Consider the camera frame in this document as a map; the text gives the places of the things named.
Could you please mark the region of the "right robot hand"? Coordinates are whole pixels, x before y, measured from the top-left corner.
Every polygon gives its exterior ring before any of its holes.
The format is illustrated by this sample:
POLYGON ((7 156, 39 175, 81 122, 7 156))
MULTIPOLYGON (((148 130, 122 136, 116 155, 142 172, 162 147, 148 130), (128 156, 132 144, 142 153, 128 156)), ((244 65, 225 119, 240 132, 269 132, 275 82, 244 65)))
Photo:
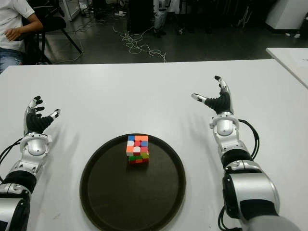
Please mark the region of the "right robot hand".
POLYGON ((214 76, 214 79, 218 81, 218 86, 220 88, 219 97, 207 98, 197 93, 193 93, 191 97, 214 110, 217 115, 224 112, 228 112, 233 115, 234 111, 231 100, 231 91, 227 83, 220 76, 214 76))

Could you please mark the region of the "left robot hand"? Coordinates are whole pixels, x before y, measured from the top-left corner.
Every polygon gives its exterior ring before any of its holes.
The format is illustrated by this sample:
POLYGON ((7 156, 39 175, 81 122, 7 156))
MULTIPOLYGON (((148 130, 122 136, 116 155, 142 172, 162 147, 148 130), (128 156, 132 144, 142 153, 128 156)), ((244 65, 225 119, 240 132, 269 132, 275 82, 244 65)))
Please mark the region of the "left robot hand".
POLYGON ((24 114, 24 136, 29 133, 38 133, 43 134, 44 130, 56 119, 61 113, 61 109, 54 110, 48 116, 42 116, 38 113, 43 111, 45 107, 38 107, 39 104, 42 104, 43 100, 40 96, 34 97, 28 106, 26 107, 24 114))

